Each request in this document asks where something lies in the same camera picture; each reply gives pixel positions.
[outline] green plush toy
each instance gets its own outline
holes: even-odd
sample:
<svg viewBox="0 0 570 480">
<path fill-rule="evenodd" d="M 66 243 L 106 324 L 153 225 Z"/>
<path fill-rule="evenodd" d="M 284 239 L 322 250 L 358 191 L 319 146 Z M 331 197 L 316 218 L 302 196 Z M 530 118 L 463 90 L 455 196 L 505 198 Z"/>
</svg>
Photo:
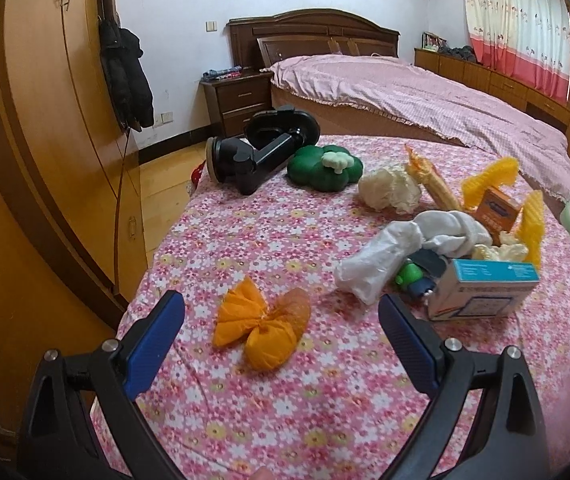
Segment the green plush toy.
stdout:
<svg viewBox="0 0 570 480">
<path fill-rule="evenodd" d="M 287 165 L 287 175 L 298 186 L 336 192 L 361 179 L 363 163 L 340 146 L 303 146 Z"/>
</svg>

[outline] wooden floor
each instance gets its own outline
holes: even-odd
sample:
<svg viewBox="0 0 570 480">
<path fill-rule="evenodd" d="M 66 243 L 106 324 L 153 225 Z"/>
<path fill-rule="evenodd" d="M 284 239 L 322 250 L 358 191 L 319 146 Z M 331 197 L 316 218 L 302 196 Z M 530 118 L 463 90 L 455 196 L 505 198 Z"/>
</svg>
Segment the wooden floor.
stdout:
<svg viewBox="0 0 570 480">
<path fill-rule="evenodd" d="M 140 167 L 147 263 L 170 227 L 183 214 L 190 195 L 191 172 L 205 160 L 205 142 L 152 160 Z"/>
</svg>

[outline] curtain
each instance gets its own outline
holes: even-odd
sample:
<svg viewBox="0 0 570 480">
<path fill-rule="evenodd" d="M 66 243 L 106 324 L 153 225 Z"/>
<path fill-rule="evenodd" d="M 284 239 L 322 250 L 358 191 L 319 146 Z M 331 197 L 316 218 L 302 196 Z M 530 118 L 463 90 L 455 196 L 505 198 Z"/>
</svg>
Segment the curtain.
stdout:
<svg viewBox="0 0 570 480">
<path fill-rule="evenodd" d="M 476 59 L 566 104 L 570 21 L 565 0 L 465 0 Z"/>
</svg>

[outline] nightstand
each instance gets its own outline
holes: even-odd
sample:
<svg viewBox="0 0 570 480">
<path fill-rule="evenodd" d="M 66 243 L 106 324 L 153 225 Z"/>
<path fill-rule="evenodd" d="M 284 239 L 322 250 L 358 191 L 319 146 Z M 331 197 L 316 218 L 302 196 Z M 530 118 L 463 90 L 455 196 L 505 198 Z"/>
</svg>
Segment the nightstand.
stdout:
<svg viewBox="0 0 570 480">
<path fill-rule="evenodd" d="M 272 72 L 243 72 L 232 79 L 201 82 L 218 135 L 238 136 L 255 113 L 271 109 L 272 76 Z"/>
</svg>

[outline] floral tablecloth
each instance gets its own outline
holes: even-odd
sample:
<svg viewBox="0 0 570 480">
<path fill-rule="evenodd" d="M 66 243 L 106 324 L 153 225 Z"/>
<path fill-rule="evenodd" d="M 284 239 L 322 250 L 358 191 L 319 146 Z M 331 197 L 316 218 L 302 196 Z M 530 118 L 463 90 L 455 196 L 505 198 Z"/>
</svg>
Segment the floral tablecloth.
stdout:
<svg viewBox="0 0 570 480">
<path fill-rule="evenodd" d="M 403 139 L 322 137 L 359 156 L 366 171 L 406 158 Z M 493 155 L 418 140 L 408 142 L 458 189 Z M 530 188 L 519 178 L 511 195 Z M 427 194 L 421 210 L 433 207 Z M 163 447 L 190 480 L 241 480 L 264 465 L 279 480 L 377 479 L 427 405 L 383 335 L 376 306 L 338 292 L 332 269 L 385 224 L 360 202 L 356 186 L 342 193 L 299 189 L 284 171 L 252 196 L 215 187 L 205 172 L 185 214 L 167 235 L 118 330 L 146 316 L 167 289 L 183 293 L 185 325 L 150 391 L 137 403 Z M 546 418 L 555 468 L 570 460 L 570 238 L 546 212 L 540 285 L 507 319 L 436 325 L 470 349 L 523 348 Z M 223 295 L 246 275 L 273 301 L 305 288 L 313 312 L 297 352 L 280 370 L 257 374 L 242 346 L 211 346 Z M 478 395 L 470 395 L 440 469 L 465 442 Z M 92 418 L 114 468 L 127 471 L 97 407 Z"/>
</svg>

